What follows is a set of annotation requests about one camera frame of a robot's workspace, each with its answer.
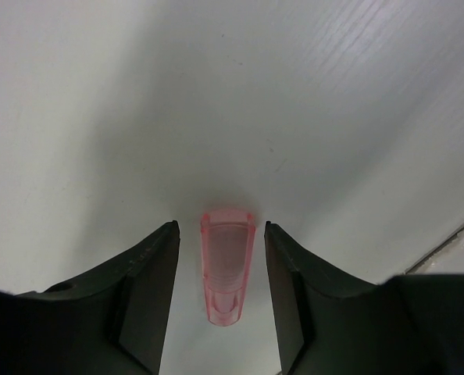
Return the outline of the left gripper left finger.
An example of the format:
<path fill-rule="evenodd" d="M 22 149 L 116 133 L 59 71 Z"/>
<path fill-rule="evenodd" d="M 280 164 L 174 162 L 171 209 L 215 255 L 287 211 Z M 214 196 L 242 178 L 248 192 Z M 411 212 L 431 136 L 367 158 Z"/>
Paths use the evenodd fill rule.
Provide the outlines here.
<path fill-rule="evenodd" d="M 0 374 L 157 374 L 179 245 L 168 222 L 43 292 L 0 291 Z"/>

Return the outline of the pink translucent cap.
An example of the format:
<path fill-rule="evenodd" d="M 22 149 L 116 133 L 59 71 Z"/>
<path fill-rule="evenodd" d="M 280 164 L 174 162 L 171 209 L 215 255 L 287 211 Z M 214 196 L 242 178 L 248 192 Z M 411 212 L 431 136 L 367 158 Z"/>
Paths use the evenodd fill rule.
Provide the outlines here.
<path fill-rule="evenodd" d="M 241 318 L 254 238 L 255 221 L 247 211 L 217 209 L 201 219 L 206 314 L 218 327 L 228 327 Z"/>

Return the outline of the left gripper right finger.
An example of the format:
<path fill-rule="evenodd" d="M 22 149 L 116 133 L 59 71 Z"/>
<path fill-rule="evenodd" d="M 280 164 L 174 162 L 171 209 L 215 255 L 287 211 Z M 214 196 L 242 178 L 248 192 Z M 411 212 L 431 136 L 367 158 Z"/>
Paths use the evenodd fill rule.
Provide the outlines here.
<path fill-rule="evenodd" d="M 285 374 L 464 374 L 464 274 L 371 284 L 275 223 L 266 264 Z"/>

